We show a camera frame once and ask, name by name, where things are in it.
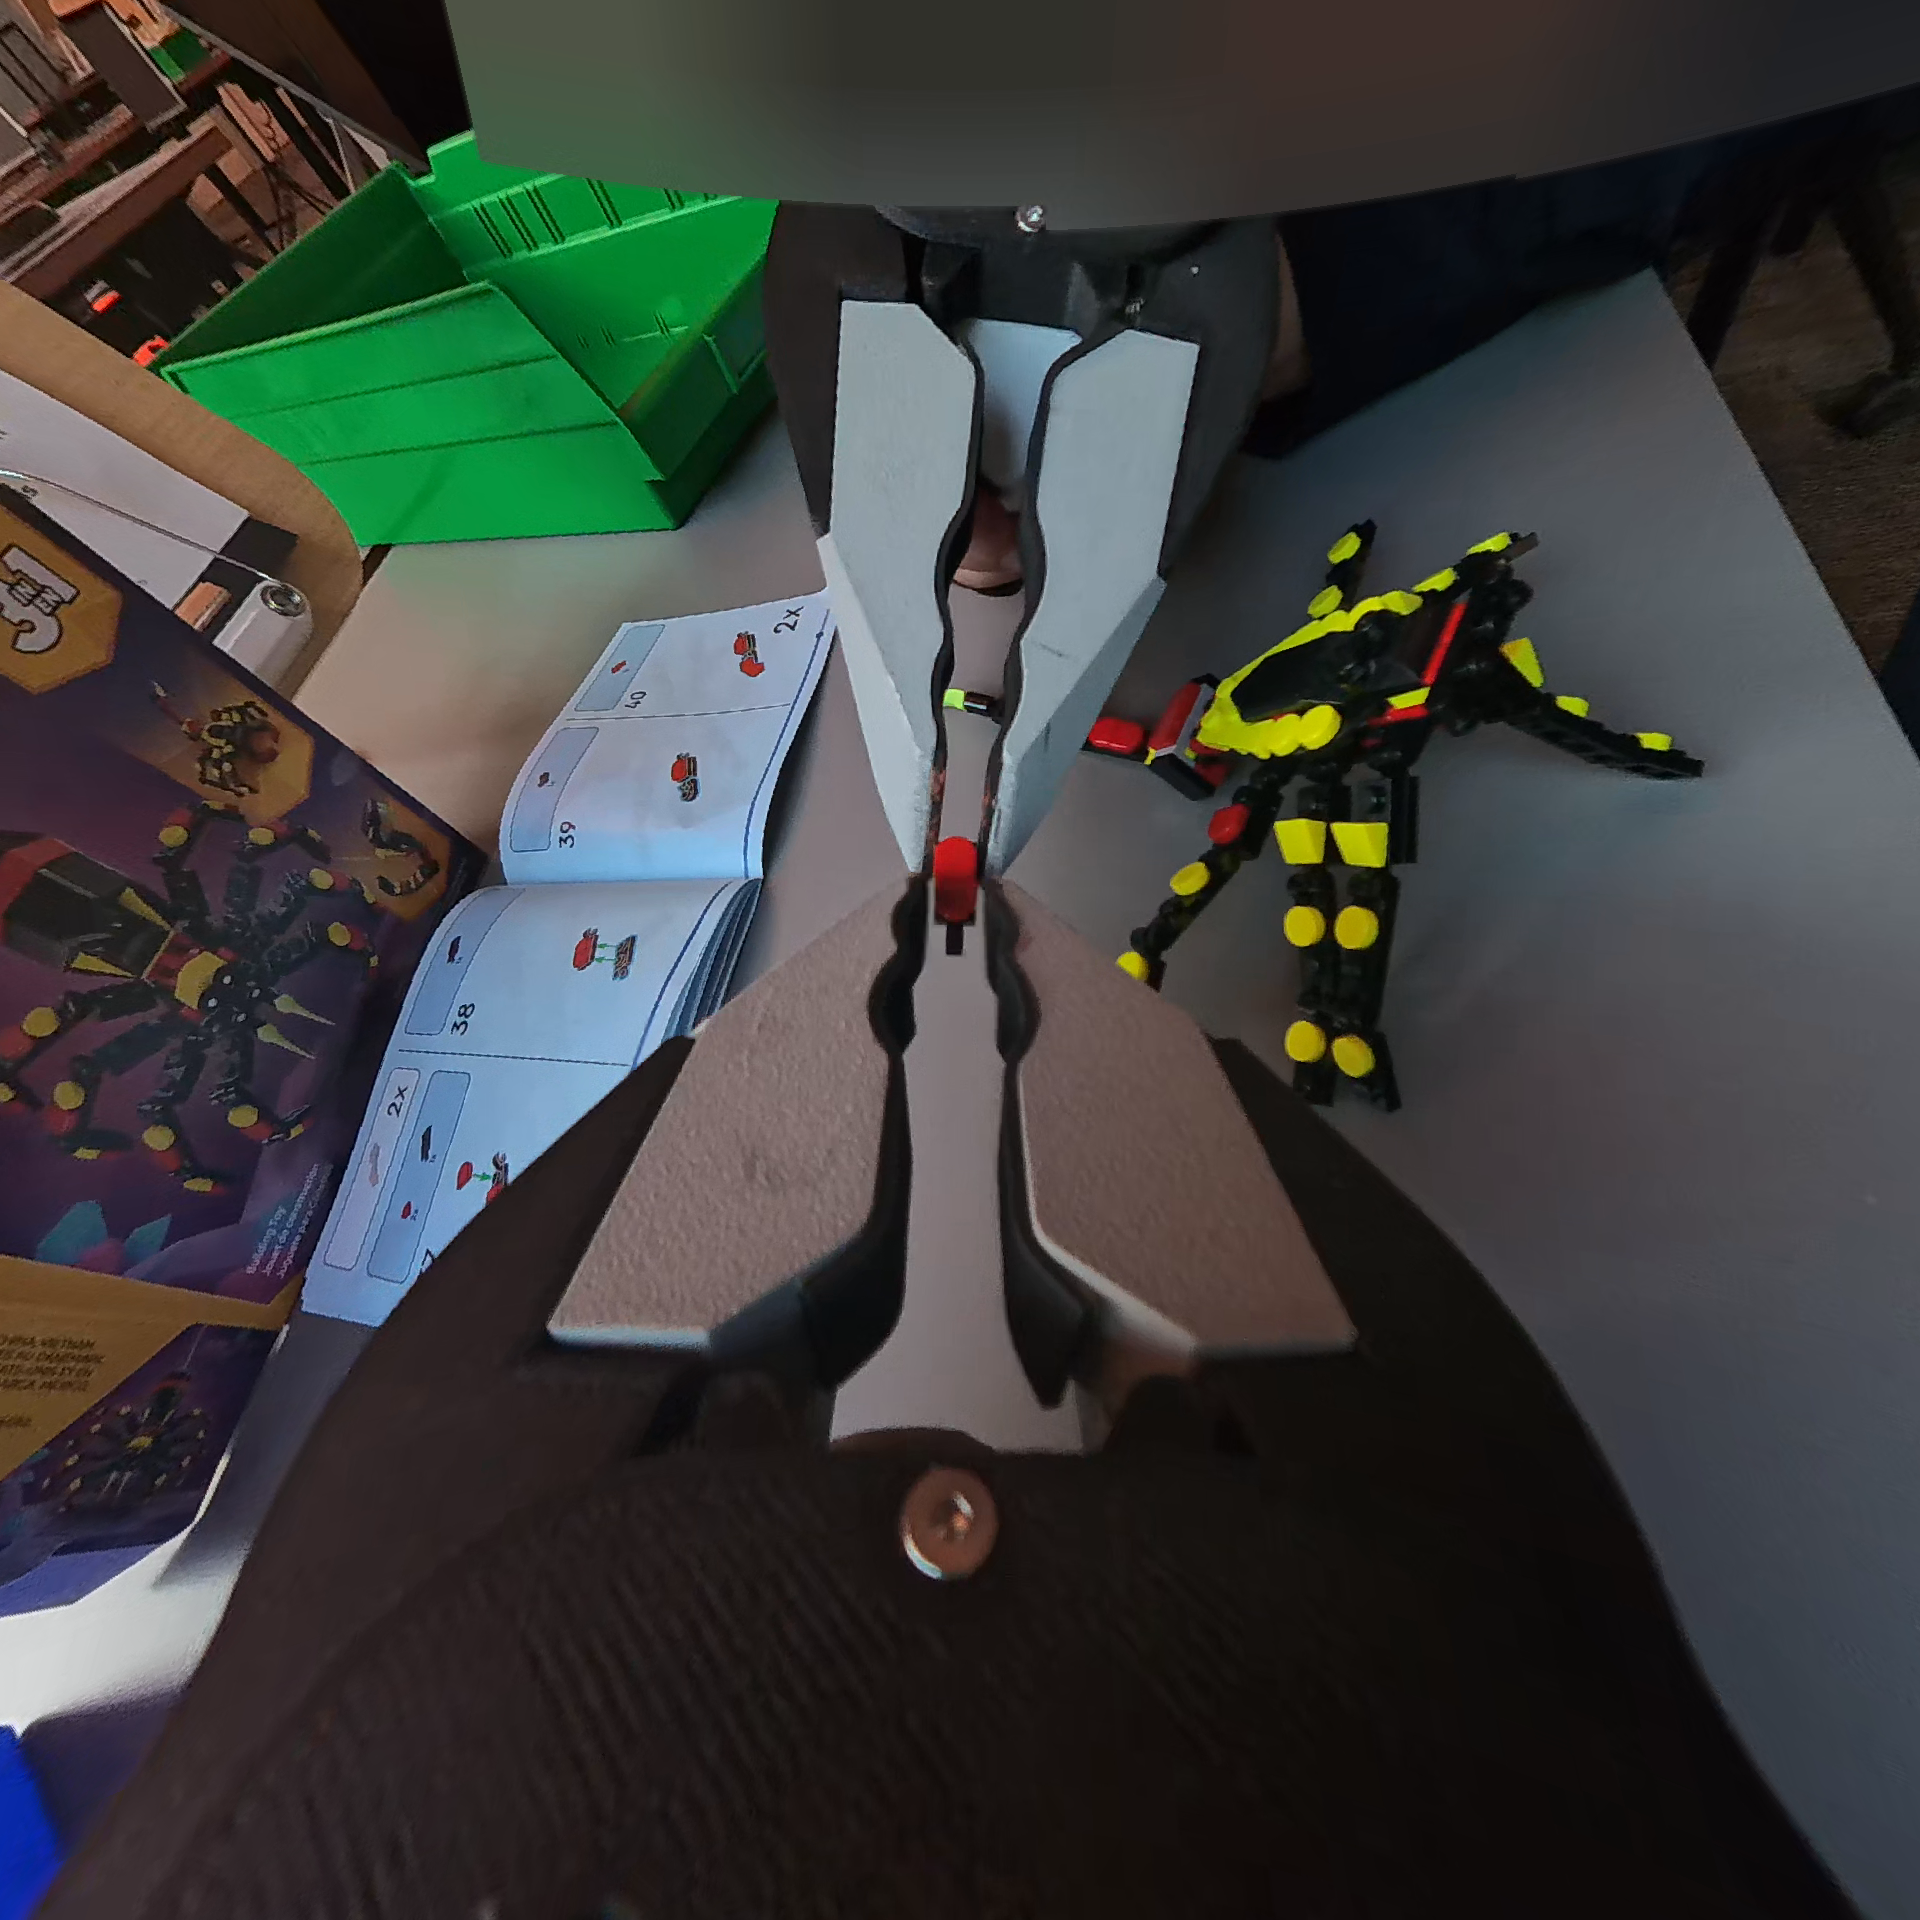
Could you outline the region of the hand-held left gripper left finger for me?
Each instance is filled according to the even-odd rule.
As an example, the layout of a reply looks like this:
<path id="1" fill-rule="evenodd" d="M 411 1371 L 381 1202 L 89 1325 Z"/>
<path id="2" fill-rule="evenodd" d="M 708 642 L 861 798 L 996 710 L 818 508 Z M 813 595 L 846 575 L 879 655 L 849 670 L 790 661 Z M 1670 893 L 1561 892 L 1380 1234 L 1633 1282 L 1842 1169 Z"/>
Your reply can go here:
<path id="1" fill-rule="evenodd" d="M 918 975 L 909 878 L 708 1018 L 549 1335 L 833 1399 L 902 1307 Z"/>

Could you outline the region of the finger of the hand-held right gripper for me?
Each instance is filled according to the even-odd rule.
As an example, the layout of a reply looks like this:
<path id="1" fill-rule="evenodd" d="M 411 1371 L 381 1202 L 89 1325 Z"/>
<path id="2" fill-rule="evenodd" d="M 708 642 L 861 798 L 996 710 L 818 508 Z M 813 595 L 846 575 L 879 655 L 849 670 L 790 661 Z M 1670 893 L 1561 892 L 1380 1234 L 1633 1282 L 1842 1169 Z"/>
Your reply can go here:
<path id="1" fill-rule="evenodd" d="M 945 788 L 948 557 L 972 517 L 981 372 L 908 302 L 838 305 L 823 573 L 885 821 L 918 874 Z"/>
<path id="2" fill-rule="evenodd" d="M 1164 597 L 1196 363 L 1193 342 L 1117 329 L 1077 346 L 1041 385 L 1020 518 L 1025 612 L 983 791 L 986 874 L 1009 874 L 1049 813 Z"/>

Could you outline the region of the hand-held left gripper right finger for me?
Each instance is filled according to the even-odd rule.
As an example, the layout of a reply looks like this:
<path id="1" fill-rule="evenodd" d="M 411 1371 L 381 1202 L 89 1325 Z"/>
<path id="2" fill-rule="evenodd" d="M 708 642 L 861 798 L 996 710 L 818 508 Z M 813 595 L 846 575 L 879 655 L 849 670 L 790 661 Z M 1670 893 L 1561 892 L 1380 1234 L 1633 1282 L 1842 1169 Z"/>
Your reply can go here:
<path id="1" fill-rule="evenodd" d="M 1146 1378 L 1346 1353 L 1357 1331 L 1214 1045 L 989 879 L 998 1246 L 1027 1385 L 1117 1410 Z"/>

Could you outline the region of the lego instruction booklet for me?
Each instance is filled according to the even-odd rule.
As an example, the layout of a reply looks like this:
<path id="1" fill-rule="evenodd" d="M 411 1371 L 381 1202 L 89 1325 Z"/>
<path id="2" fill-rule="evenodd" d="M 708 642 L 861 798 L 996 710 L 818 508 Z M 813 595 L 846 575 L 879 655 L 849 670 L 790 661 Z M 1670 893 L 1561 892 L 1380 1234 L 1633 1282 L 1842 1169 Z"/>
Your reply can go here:
<path id="1" fill-rule="evenodd" d="M 500 884 L 425 948 L 301 1307 L 377 1327 L 547 1148 L 730 997 L 825 593 L 623 623 L 521 765 Z"/>

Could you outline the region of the black yellow lego spider model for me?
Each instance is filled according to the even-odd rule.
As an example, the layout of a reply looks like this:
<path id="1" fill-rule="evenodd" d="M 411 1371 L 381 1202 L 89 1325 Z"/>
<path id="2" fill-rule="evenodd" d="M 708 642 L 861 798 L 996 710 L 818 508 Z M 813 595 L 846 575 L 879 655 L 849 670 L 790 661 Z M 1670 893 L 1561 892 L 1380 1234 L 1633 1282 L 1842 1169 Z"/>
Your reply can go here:
<path id="1" fill-rule="evenodd" d="M 1117 969 L 1149 989 L 1199 915 L 1265 850 L 1286 869 L 1282 938 L 1298 994 L 1282 1049 L 1292 1087 L 1315 1107 L 1350 1093 L 1401 1107 L 1386 1035 L 1386 989 L 1401 871 L 1421 836 L 1420 762 L 1436 737 L 1511 729 L 1588 765 L 1649 782 L 1694 782 L 1705 764 L 1660 729 L 1604 727 L 1588 702 L 1550 686 L 1521 630 L 1533 533 L 1500 531 L 1420 582 L 1366 593 L 1375 524 L 1327 549 L 1303 627 L 1225 679 L 1199 679 L 1177 733 L 1142 764 L 1212 801 L 1206 845 L 1167 879 Z"/>

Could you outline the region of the purple lego set box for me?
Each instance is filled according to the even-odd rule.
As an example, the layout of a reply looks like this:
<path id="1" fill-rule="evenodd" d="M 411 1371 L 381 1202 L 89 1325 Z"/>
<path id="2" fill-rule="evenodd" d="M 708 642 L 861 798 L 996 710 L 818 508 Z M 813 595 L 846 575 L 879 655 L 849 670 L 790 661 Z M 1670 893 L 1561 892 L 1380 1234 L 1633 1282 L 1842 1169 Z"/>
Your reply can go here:
<path id="1" fill-rule="evenodd" d="M 21 492 L 2 511 L 4 1617 L 190 1530 L 485 860 Z"/>

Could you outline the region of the person's right hand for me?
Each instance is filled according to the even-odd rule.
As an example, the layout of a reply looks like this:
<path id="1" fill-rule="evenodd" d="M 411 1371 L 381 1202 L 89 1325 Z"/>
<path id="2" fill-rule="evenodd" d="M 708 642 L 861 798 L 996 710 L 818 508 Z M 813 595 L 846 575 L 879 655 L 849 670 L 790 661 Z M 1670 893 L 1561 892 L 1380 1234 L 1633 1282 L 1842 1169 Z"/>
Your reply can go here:
<path id="1" fill-rule="evenodd" d="M 953 587 L 983 597 L 1025 590 L 1022 508 L 1017 490 L 1011 494 L 986 476 L 977 479 L 967 543 L 950 571 Z"/>

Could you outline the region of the person's dark clothing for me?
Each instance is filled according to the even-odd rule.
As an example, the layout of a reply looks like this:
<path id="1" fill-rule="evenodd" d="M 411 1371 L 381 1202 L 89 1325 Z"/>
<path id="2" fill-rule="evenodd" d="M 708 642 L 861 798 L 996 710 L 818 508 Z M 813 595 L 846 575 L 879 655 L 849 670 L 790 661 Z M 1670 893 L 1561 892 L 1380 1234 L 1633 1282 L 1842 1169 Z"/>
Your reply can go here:
<path id="1" fill-rule="evenodd" d="M 1243 451 L 1278 460 L 1535 306 L 1658 263 L 1708 169 L 1651 154 L 1282 213 L 1301 370 L 1261 401 Z"/>

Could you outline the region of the green plastic storage bin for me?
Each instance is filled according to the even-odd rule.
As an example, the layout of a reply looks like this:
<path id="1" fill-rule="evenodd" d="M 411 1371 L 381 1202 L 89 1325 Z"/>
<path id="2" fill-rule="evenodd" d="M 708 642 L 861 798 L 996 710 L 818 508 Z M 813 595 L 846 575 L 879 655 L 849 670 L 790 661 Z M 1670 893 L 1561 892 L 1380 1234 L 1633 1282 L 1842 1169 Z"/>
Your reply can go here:
<path id="1" fill-rule="evenodd" d="M 773 403 L 778 206 L 393 165 L 156 361 L 297 467 L 362 546 L 683 525 Z"/>

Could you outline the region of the brown cardboard box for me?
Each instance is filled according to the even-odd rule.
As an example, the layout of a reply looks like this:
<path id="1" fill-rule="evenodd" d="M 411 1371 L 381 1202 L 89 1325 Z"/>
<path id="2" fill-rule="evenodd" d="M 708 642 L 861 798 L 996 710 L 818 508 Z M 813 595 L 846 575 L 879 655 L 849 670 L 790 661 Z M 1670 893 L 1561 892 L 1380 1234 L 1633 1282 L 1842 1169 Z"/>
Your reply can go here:
<path id="1" fill-rule="evenodd" d="M 270 670 L 270 681 L 283 692 L 297 692 L 364 590 L 364 553 L 346 518 L 277 451 L 172 388 L 157 372 L 140 369 L 9 283 L 2 305 L 2 361 L 9 375 L 69 405 L 169 473 L 206 484 L 234 508 L 293 537 L 286 581 L 305 595 L 314 629 L 290 663 Z"/>

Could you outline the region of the white cylindrical tube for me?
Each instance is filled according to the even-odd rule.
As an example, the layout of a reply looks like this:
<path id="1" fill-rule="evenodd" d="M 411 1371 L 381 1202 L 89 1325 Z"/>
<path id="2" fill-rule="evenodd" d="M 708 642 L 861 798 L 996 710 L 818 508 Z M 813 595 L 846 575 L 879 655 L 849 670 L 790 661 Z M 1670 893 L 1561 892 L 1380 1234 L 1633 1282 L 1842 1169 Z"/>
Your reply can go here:
<path id="1" fill-rule="evenodd" d="M 235 606 L 215 635 L 230 661 L 286 687 L 314 639 L 314 606 L 290 582 L 262 581 Z"/>

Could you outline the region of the white paper sheet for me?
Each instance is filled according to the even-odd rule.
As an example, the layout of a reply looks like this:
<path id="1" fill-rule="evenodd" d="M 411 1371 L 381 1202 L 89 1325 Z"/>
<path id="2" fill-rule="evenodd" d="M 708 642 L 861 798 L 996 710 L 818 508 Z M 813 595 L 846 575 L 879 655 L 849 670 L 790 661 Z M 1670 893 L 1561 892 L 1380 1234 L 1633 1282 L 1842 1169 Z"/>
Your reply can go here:
<path id="1" fill-rule="evenodd" d="M 167 607 L 203 587 L 249 514 L 2 372 L 2 484 Z"/>

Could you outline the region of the wooden shelf rack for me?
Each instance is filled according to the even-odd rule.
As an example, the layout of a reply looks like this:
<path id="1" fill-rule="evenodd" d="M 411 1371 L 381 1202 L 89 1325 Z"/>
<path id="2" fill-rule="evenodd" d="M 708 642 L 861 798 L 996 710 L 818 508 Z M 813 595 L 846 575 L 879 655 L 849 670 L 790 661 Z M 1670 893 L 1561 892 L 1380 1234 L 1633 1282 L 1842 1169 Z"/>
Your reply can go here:
<path id="1" fill-rule="evenodd" d="M 164 346 L 468 123 L 438 2 L 4 5 L 4 283 Z"/>

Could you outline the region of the blue plastic storage bin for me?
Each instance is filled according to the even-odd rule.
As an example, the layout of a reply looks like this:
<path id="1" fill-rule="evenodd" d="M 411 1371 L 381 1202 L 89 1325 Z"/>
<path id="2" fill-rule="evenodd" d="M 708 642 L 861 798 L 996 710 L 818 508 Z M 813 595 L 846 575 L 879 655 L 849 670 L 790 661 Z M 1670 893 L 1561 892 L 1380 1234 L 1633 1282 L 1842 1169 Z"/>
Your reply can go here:
<path id="1" fill-rule="evenodd" d="M 61 1868 L 61 1845 L 18 1733 L 2 1727 L 2 1918 L 33 1918 Z"/>

